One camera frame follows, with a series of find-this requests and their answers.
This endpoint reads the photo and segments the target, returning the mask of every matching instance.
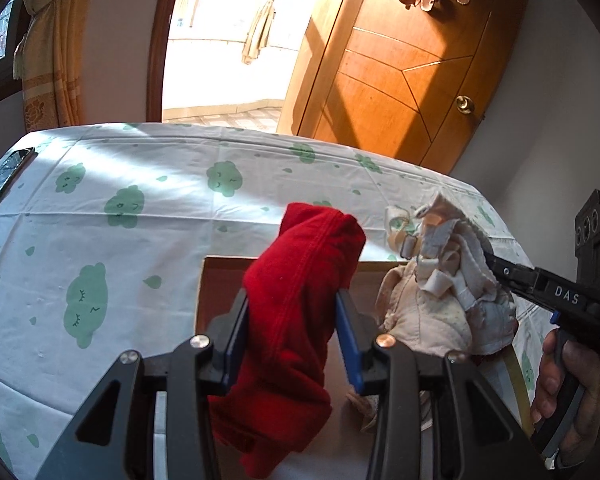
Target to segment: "dark wooden door frame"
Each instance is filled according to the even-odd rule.
[[[154,28],[149,44],[149,66],[146,78],[146,121],[162,122],[162,82],[167,57],[171,14],[176,0],[158,0],[154,14]]]

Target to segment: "human hand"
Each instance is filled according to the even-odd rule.
[[[554,414],[556,397],[562,384],[562,373],[555,363],[557,330],[551,330],[542,344],[540,372],[536,381],[536,398],[531,404],[534,423]],[[564,366],[585,388],[573,425],[560,443],[563,466],[575,465],[586,459],[596,443],[600,426],[600,354],[580,343],[568,341],[562,350]]]

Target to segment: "wooden door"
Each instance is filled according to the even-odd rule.
[[[496,89],[525,5],[439,0],[425,12],[343,0],[297,134],[448,173]],[[471,113],[458,110],[459,95]]]

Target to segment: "phone screen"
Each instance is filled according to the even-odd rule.
[[[15,177],[25,161],[34,153],[33,148],[25,148],[11,153],[0,166],[0,196]]]

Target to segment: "smartphone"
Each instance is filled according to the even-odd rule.
[[[19,171],[33,157],[33,148],[24,148],[11,153],[0,166],[0,199],[4,196]]]

